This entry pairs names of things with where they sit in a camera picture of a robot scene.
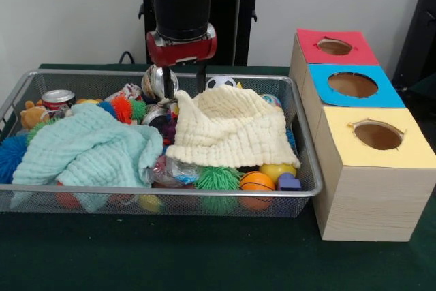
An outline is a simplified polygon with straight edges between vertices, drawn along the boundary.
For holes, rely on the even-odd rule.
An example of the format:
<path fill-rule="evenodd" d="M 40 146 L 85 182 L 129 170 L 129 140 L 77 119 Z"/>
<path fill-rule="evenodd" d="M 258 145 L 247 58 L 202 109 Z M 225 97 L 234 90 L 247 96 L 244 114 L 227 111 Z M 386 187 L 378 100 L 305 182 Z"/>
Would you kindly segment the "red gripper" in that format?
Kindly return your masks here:
<path fill-rule="evenodd" d="M 214 26 L 208 23 L 206 34 L 200 38 L 188 41 L 166 39 L 157 31 L 146 35 L 146 47 L 151 61 L 157 67 L 163 67 L 164 95 L 167 99 L 174 98 L 174 83 L 170 66 L 187 61 L 203 61 L 212 58 L 217 51 L 217 35 Z M 197 72 L 197 92 L 206 88 L 206 63 L 201 63 Z"/>

